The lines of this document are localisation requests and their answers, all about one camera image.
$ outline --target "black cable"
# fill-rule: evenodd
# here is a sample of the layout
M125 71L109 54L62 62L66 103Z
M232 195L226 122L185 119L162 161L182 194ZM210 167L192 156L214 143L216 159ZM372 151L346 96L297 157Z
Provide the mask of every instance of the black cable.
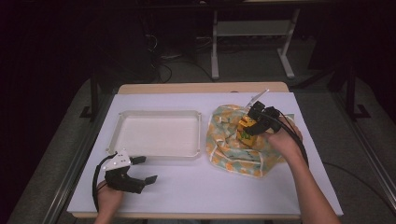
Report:
M117 59L115 59L113 56L111 56L109 53L107 53L104 49L102 49L102 47L100 47L99 45L96 45L97 48L99 48L99 50L101 50L108 59L110 59L111 61L113 61L113 63L116 63L120 68L124 69L126 72L130 73L133 77L139 77L140 75L137 74L135 71L132 71L131 69L129 69L128 67L126 67L125 65L123 65L121 62L119 62ZM127 78L123 77L123 76L118 76L120 79L122 79L122 81L125 82L129 82L130 80L128 80ZM149 80L149 81L145 81L143 83L151 83L153 81Z
M211 47L211 44L213 43L212 41L212 37L204 37L202 39L208 39L208 41L206 41L204 44L201 44L200 46L196 47L196 51L199 52L203 49L207 49L209 47Z
M165 62L165 63L190 63L190 64L192 64L192 65L197 66L197 67L200 68L202 71L204 71L204 73L210 78L211 81L213 81L213 82L216 81L215 79L212 78L212 76L210 76L210 75L206 72L206 70L205 70L201 65L199 65L199 64L197 64L197 63L193 63L193 62L189 62L189 61L182 61L182 62Z
M360 177L358 177L357 175L352 174L347 169L345 169L345 168L343 168L341 166L335 165L333 163L323 161L323 164L335 167L335 168L337 168L337 169L339 169L341 171L344 171L345 173L353 176L355 179L359 180L363 185L365 185L367 188L369 188L386 205L386 207L389 209L389 211L396 217L396 211L394 210L394 208L392 208L389 205L388 201L376 189L374 189L372 186L370 186L368 183L366 183Z
M240 43L235 42L232 38L224 38L222 41L218 41L218 53L222 53L222 54L235 54L237 52L242 51L242 45Z
M97 182L98 182L98 176L99 176L99 171L102 167L102 164L109 160L113 159L117 155L117 152L114 155L108 156L104 158L97 166L95 169L95 173L93 174L93 180L92 180L92 197L93 197L93 202L95 203L96 211L99 212L99 203L98 203L98 189L96 188Z
M279 112L279 114L282 115L282 117L286 120L286 122L289 124L291 130L292 130L295 134L297 134L297 132L293 129L292 125L290 124L290 122L289 122L289 120L286 118L286 116L285 116L282 112L280 112L279 110L277 110L277 112Z
M169 77L166 80L163 80L163 78L161 77L161 73L159 74L159 79L161 83L166 83L172 78L173 75L172 69L169 66L166 66L165 64L160 64L160 66L165 67L169 70Z
M97 191L99 192L100 189L102 189L104 186L106 186L107 183L105 183L104 185L102 185Z
M276 122L277 124L280 125L280 127L282 127L289 135L290 137L294 140L294 142L297 144L297 146L300 148L301 153L303 154L303 158L306 162L306 165L309 167L309 161L308 161L308 156L306 154L306 150L304 147L303 142L301 141L300 137L297 135L296 132L294 132L294 130L292 131L291 128L289 128L286 124L284 124L282 121L278 120L278 119L274 119L273 117L262 113L262 112L258 112L260 115L263 115L264 117L266 117L267 119L270 119L271 121Z

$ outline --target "gray floor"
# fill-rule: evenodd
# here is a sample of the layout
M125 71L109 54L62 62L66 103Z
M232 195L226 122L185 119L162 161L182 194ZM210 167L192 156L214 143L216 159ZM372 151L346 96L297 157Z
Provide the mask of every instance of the gray floor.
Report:
M283 68L276 54L278 42L268 41L265 47L243 49L238 47L234 53L219 54L219 82L232 81L284 81L288 85L299 83L317 71L306 69L315 41L293 40L288 53L291 67L296 78L285 77ZM169 82L211 82L207 74L210 72L210 53L204 51L198 54L197 66L193 63L183 63L178 59L167 63L172 69ZM169 75L169 70L161 68L163 78ZM370 88L360 80L357 81L356 103L366 107L370 119L359 119L351 122L346 116L343 105L345 94L331 93L326 89L330 77L314 83L305 90L295 90L295 96L301 108L306 125L314 139L320 157L325 163L326 171L332 181L339 202L344 210L341 217L343 223L395 223L396 218L390 212L387 204L373 192L387 199L373 166L356 130L361 130L368 143L375 151L392 180L396 180L396 126L376 102ZM66 191L67 180L70 185L75 179L65 178L71 161L79 150L89 143L87 136L98 132L100 119L90 122L79 117L84 106L90 105L90 85L85 83L70 105L64 121L54 135L49 148L35 171L28 187L12 214L9 223L93 223L91 219L77 219L65 212L68 199L73 190ZM106 113L111 96L101 95L101 111ZM357 177L370 185L363 185ZM56 200L59 195L68 197ZM60 213L48 213L54 205L59 204ZM140 220L119 218L114 223L139 223ZM276 223L299 223L298 221L277 220Z

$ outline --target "human hand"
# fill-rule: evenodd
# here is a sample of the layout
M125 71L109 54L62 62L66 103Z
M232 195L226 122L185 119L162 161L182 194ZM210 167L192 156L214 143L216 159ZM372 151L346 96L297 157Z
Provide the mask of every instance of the human hand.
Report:
M123 191L112 189L105 180L97 188L99 213L94 223L110 223L121 205Z
M298 137L303 141L303 136L300 130L293 122L287 122L286 119L282 117L280 117L279 120L294 130ZM302 155L301 150L294 139L283 128L281 128L277 133L264 133L263 135L267 139L268 143L278 150L286 160L289 160L290 157L293 156Z

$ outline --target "dark background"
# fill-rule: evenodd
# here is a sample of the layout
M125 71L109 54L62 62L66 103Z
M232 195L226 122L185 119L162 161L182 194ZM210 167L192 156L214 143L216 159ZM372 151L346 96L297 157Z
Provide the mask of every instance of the dark background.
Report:
M208 11L161 10L151 22L142 24L138 13L92 10L103 3L106 1L0 3L1 223L7 221L23 193L77 90L92 74L99 77L105 91L122 83L147 83L155 71L149 68L152 55L146 51L145 32L156 33L169 45L181 43L182 48L191 46L189 41L195 35L211 35ZM271 14L282 17L285 11ZM313 69L326 68L350 55L349 65L372 87L394 121L395 11L390 0L342 1L331 7L303 8L294 35L313 36L318 41L310 64ZM252 18L240 16L260 17L260 13L248 15ZM194 49L183 49L193 58ZM125 67L104 52L117 60L137 63Z

